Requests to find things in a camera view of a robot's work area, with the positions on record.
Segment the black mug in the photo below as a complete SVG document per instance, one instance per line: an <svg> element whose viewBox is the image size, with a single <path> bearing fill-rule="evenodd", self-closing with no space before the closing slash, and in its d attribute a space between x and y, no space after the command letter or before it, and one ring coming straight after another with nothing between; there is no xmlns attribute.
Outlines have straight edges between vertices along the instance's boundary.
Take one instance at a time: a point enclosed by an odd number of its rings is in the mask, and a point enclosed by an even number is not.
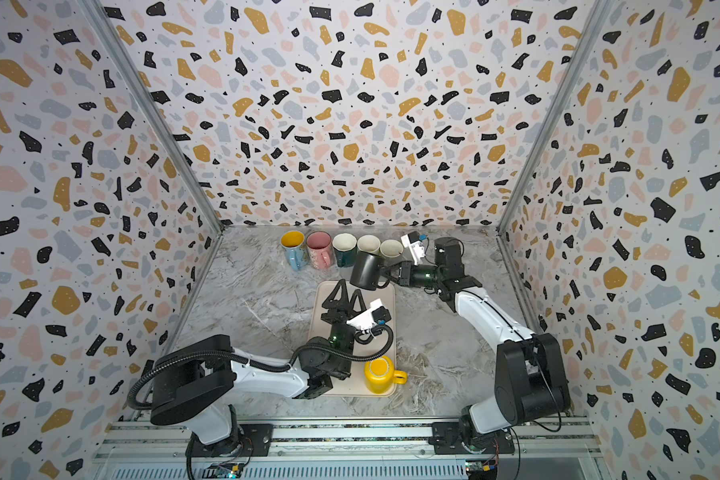
<svg viewBox="0 0 720 480"><path fill-rule="evenodd" d="M381 257L360 251L352 269L350 284L368 291L386 288L390 280L383 279L382 273L384 271L385 265Z"/></svg>

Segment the grey mug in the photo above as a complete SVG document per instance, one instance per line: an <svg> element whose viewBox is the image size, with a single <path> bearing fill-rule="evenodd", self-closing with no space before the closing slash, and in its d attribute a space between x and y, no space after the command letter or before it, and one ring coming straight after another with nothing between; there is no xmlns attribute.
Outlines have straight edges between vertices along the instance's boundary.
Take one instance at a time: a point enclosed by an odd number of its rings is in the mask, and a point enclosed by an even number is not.
<svg viewBox="0 0 720 480"><path fill-rule="evenodd" d="M379 253L386 265L393 264L403 259L404 246L398 240L390 239L381 243Z"/></svg>

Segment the light green mug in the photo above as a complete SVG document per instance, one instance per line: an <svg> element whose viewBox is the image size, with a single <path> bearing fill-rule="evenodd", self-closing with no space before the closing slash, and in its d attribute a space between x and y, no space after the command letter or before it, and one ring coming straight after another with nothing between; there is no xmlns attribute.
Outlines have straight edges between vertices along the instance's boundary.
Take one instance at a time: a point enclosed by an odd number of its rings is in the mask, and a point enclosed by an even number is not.
<svg viewBox="0 0 720 480"><path fill-rule="evenodd" d="M381 240L375 235L362 235L357 239L357 248L359 252L365 252L371 255L379 255L381 248Z"/></svg>

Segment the dark green mug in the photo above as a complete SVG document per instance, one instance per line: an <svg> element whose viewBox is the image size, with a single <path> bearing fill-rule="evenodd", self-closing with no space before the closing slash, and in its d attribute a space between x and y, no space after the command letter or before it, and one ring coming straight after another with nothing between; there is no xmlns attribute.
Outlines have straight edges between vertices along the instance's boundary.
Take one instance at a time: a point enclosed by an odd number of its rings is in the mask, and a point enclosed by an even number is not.
<svg viewBox="0 0 720 480"><path fill-rule="evenodd" d="M338 268L351 268L357 257L357 238L350 233L340 233L333 237L332 248Z"/></svg>

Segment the pink patterned mug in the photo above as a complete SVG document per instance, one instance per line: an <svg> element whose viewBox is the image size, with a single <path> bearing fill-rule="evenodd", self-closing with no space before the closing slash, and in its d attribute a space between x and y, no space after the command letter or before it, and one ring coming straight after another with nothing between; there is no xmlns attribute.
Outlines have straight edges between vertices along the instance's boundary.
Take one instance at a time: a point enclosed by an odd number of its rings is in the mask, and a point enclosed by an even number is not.
<svg viewBox="0 0 720 480"><path fill-rule="evenodd" d="M313 268L326 270L333 265L332 237L324 231L312 232L306 239L309 259Z"/></svg>

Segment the light blue yellow-inside mug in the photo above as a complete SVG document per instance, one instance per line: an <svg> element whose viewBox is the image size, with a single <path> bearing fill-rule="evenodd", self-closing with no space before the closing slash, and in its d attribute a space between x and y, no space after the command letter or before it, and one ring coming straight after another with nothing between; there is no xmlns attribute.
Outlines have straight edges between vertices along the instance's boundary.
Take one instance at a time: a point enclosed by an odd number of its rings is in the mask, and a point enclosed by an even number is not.
<svg viewBox="0 0 720 480"><path fill-rule="evenodd" d="M282 235L280 245L283 248L285 261L294 271L300 271L308 265L309 254L306 237L300 231L288 231Z"/></svg>

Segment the yellow mug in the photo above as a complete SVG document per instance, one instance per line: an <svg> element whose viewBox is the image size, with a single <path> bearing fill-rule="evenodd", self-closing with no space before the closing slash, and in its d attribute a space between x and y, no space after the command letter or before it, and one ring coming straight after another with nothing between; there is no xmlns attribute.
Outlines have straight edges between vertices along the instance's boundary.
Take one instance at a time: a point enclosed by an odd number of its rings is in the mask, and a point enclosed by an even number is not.
<svg viewBox="0 0 720 480"><path fill-rule="evenodd" d="M406 384L408 374L397 370L389 357L382 356L365 363L364 379L372 394L382 395L397 385Z"/></svg>

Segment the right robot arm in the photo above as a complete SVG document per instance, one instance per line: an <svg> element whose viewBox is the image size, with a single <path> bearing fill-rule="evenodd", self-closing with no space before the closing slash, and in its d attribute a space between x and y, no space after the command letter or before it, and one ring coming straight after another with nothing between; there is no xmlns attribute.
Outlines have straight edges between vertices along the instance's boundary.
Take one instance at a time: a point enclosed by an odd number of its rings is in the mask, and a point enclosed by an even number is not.
<svg viewBox="0 0 720 480"><path fill-rule="evenodd" d="M436 294L495 353L494 393L464 408L459 419L459 437L465 447L482 451L516 425L568 410L568 380L554 336L521 325L466 273L460 240L436 239L432 260L427 258L424 240L417 232L404 235L401 244L411 258L392 263L383 276L398 286Z"/></svg>

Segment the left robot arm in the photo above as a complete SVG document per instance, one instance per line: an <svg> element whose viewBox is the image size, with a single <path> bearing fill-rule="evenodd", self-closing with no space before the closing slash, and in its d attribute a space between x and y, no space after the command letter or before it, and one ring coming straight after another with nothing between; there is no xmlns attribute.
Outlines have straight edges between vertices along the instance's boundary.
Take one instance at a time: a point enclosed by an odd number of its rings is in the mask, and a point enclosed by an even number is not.
<svg viewBox="0 0 720 480"><path fill-rule="evenodd" d="M355 354L354 347L389 330L390 312L381 300L366 304L361 291L348 292L339 281L322 307L328 336L309 339L290 359L237 351L229 336L213 335L159 359L130 388L128 407L149 411L155 425L187 427L191 443L205 450L236 449L241 442L236 411L222 401L230 390L314 399L334 381L348 379L353 364L376 359Z"/></svg>

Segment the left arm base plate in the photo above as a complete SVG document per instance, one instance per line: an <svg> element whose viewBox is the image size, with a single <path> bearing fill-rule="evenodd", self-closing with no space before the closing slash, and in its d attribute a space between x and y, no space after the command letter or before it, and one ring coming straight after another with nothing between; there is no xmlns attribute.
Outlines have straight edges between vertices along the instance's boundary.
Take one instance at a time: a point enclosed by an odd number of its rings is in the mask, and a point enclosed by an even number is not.
<svg viewBox="0 0 720 480"><path fill-rule="evenodd" d="M195 434L192 434L185 456L187 458L266 457L271 446L273 430L273 424L244 423L235 427L230 437L210 445L203 444Z"/></svg>

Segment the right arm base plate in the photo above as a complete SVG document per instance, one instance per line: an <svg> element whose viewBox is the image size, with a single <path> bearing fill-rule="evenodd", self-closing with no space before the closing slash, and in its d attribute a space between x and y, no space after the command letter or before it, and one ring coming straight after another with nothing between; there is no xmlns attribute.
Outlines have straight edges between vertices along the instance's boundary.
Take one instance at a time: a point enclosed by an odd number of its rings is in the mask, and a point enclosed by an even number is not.
<svg viewBox="0 0 720 480"><path fill-rule="evenodd" d="M508 430L477 433L468 422L435 422L428 444L436 455L457 454L514 454L515 443Z"/></svg>

